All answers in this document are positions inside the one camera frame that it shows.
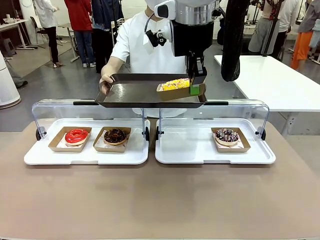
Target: white tray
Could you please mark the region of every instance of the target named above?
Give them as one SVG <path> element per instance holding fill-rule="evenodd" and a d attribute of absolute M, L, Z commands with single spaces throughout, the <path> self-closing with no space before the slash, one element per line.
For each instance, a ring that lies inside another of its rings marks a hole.
<path fill-rule="evenodd" d="M 219 153 L 211 128 L 240 128 L 251 148 L 246 153 Z M 164 134 L 155 142 L 155 158 L 163 164 L 272 164 L 276 160 L 246 119 L 166 118 L 162 120 L 162 131 Z"/>
<path fill-rule="evenodd" d="M 91 135 L 84 149 L 80 153 L 54 152 L 48 145 L 62 127 L 92 127 Z M 94 141 L 102 127 L 128 127 L 132 128 L 128 144 L 124 153 L 98 152 L 93 147 Z M 149 120 L 145 126 L 150 129 Z M 148 158 L 149 142 L 142 135 L 142 119 L 112 119 L 93 120 L 91 118 L 62 118 L 55 121 L 44 139 L 37 141 L 24 156 L 28 165 L 138 165 Z"/>

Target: navy jacket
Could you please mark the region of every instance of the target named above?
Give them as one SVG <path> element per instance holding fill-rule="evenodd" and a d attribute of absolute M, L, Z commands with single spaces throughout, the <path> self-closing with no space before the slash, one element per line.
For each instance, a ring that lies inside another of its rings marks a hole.
<path fill-rule="evenodd" d="M 115 20 L 124 17 L 119 0 L 92 0 L 92 14 L 96 24 L 103 24 L 105 29 L 111 29 L 114 21 L 112 1 L 115 9 Z"/>

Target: gray shorts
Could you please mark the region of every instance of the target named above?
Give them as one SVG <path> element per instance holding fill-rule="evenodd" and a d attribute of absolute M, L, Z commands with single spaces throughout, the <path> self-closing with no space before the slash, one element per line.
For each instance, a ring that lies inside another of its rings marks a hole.
<path fill-rule="evenodd" d="M 250 40 L 250 43 L 249 43 L 249 51 L 250 52 L 254 52 L 254 53 L 257 53 L 257 52 L 261 52 L 263 53 L 265 47 L 266 47 L 266 44 L 267 44 L 267 40 L 268 40 L 268 37 L 269 37 L 269 34 L 270 34 L 270 30 L 271 30 L 271 26 L 272 26 L 272 23 L 273 21 L 272 20 L 269 20 L 269 19 L 266 19 L 266 18 L 260 18 L 256 27 L 255 27 L 255 30 L 254 30 L 254 33 L 252 35 L 252 38 Z M 269 45 L 269 49 L 267 51 L 267 54 L 272 54 L 273 51 L 274 51 L 274 46 L 275 46 L 275 43 L 276 43 L 276 40 L 277 40 L 277 35 L 278 35 L 278 32 L 279 32 L 279 27 L 280 27 L 280 21 L 277 21 L 276 22 L 276 25 L 275 25 L 275 28 L 274 28 L 274 32 L 273 32 L 273 35 L 272 35 L 272 39 L 271 39 L 271 42 L 270 42 L 270 45 Z"/>

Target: blue jeans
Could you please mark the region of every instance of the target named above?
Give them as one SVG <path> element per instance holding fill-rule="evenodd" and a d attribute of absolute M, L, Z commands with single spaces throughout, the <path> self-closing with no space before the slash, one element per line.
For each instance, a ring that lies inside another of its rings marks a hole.
<path fill-rule="evenodd" d="M 91 31 L 74 31 L 76 43 L 78 45 L 78 51 L 83 64 L 87 64 L 86 54 L 89 59 L 89 63 L 95 62 L 94 51 L 92 49 L 92 37 Z"/>

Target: cardboard box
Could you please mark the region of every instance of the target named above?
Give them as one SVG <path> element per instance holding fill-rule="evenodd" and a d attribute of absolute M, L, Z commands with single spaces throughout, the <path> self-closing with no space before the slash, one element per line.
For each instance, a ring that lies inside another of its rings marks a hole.
<path fill-rule="evenodd" d="M 160 91 L 162 84 L 159 84 L 156 88 L 156 92 L 161 98 L 162 101 L 170 101 L 175 99 L 184 99 L 188 97 L 195 97 L 196 95 L 190 94 L 190 87 L 180 88 L 180 89 L 174 89 L 169 91 Z M 204 95 L 206 86 L 205 84 L 199 85 L 199 94 L 198 96 Z"/>
<path fill-rule="evenodd" d="M 127 134 L 126 141 L 123 144 L 117 145 L 117 146 L 113 146 L 113 145 L 105 143 L 104 142 L 105 131 L 109 131 L 111 129 L 121 129 L 121 130 L 125 131 Z M 96 137 L 96 139 L 93 143 L 93 147 L 98 152 L 124 153 L 126 150 L 126 146 L 128 144 L 130 133 L 131 133 L 130 127 L 105 126 L 100 130 L 98 136 Z"/>
<path fill-rule="evenodd" d="M 57 147 L 58 144 L 61 142 L 65 134 L 70 132 L 73 129 L 83 129 L 88 132 L 88 136 L 85 139 L 84 143 L 80 147 Z M 63 152 L 63 153 L 81 153 L 84 149 L 86 143 L 88 142 L 90 135 L 91 135 L 92 127 L 78 127 L 78 126 L 64 126 L 60 132 L 54 137 L 54 139 L 50 142 L 48 147 L 54 152 Z"/>
<path fill-rule="evenodd" d="M 215 138 L 216 131 L 219 129 L 222 129 L 222 128 L 223 129 L 231 129 L 231 130 L 235 131 L 236 133 L 238 133 L 241 143 L 238 143 L 237 145 L 242 144 L 243 147 L 239 148 L 236 146 L 222 146 L 220 143 L 218 143 Z M 216 149 L 217 149 L 218 153 L 246 153 L 251 148 L 244 133 L 238 127 L 212 127 L 211 131 L 212 131 L 213 141 L 215 142 Z"/>

